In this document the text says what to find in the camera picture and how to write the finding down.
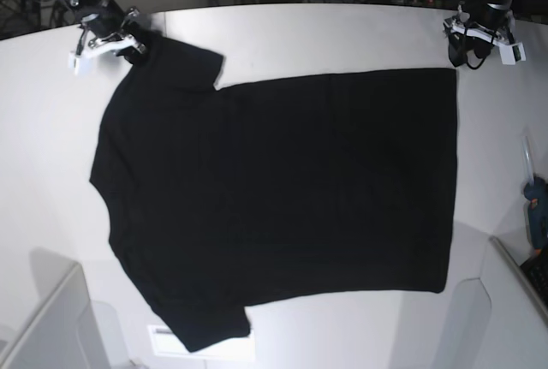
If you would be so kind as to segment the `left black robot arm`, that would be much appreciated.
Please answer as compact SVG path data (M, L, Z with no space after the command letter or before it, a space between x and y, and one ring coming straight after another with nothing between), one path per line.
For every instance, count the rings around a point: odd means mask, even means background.
M513 0L464 0L457 13L444 21L444 32L454 48L466 46L472 32L482 32L483 40L492 45L513 45L515 19Z

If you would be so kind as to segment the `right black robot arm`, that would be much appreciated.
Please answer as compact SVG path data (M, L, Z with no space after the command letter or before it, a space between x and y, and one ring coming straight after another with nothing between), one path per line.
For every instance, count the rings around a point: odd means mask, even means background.
M65 4L82 30L76 59L111 52L136 63L148 54L148 35L138 22L139 10L122 9L115 0L56 0Z

